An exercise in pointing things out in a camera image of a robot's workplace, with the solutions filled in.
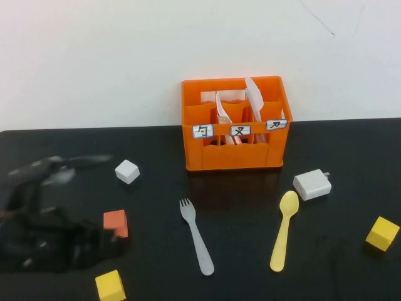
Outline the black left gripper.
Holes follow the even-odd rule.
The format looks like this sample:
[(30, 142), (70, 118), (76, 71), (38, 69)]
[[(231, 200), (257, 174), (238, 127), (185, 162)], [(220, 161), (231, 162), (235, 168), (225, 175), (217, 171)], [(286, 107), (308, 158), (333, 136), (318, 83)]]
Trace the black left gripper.
[(36, 239), (31, 255), (35, 272), (82, 270), (125, 253), (125, 238), (87, 219), (75, 221), (62, 208), (30, 216), (28, 233)]

